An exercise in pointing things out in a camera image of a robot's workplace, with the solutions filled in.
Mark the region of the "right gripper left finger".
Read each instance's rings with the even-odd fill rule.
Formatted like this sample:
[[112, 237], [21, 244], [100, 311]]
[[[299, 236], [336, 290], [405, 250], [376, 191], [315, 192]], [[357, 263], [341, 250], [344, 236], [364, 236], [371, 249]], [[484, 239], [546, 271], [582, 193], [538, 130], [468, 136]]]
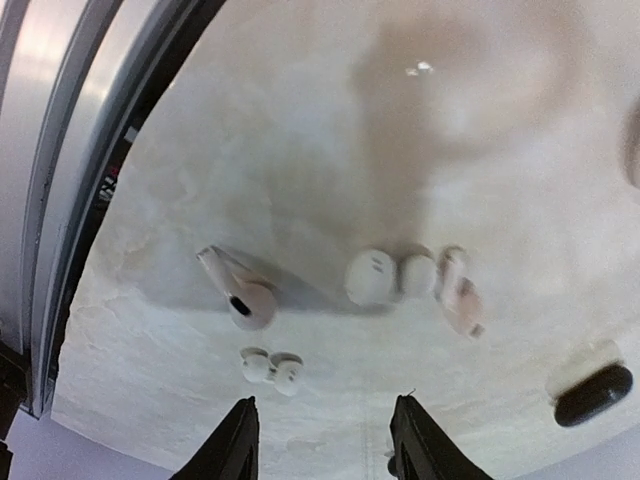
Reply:
[[171, 480], [257, 480], [260, 423], [254, 396], [240, 399]]

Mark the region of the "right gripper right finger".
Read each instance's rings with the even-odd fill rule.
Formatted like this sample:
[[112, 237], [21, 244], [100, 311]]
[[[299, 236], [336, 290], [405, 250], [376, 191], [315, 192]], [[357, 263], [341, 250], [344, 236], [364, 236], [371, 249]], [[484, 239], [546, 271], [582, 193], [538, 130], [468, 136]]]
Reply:
[[455, 445], [412, 395], [399, 395], [390, 422], [396, 479], [492, 480]]

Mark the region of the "aluminium front rail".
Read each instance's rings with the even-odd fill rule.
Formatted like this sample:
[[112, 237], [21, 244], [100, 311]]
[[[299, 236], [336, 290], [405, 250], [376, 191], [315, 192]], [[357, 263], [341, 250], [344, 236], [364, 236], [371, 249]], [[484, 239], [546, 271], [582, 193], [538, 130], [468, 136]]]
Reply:
[[48, 409], [55, 338], [108, 165], [169, 87], [217, 1], [1, 5], [1, 341], [18, 405]]

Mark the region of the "white oval earbud case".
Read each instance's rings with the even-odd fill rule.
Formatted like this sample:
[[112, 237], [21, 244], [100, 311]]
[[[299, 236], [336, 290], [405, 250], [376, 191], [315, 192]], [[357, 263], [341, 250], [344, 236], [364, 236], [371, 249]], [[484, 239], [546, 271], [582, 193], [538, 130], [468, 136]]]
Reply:
[[623, 171], [628, 183], [639, 189], [639, 125], [640, 106], [636, 101], [629, 114], [623, 149]]

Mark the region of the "black oval earbud case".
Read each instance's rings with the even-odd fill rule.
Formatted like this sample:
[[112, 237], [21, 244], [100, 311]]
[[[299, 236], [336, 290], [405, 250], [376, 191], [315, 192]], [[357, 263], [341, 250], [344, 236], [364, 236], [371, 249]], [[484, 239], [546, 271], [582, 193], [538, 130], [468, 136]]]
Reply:
[[634, 375], [613, 340], [589, 343], [573, 351], [545, 383], [554, 420], [563, 428], [582, 425], [623, 401]]

